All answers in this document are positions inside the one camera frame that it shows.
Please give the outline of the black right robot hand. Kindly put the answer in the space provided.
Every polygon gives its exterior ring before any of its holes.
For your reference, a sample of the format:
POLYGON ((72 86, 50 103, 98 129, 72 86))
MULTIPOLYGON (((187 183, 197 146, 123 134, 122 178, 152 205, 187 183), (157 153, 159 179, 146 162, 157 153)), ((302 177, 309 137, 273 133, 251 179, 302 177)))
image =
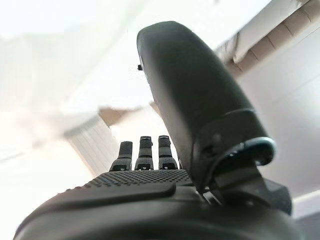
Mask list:
POLYGON ((59 193, 16 240, 303 240, 289 190, 262 177, 275 142, 240 86, 194 32, 175 21, 137 34, 139 69, 168 130, 142 137, 135 170, 123 142, 110 170, 59 193))

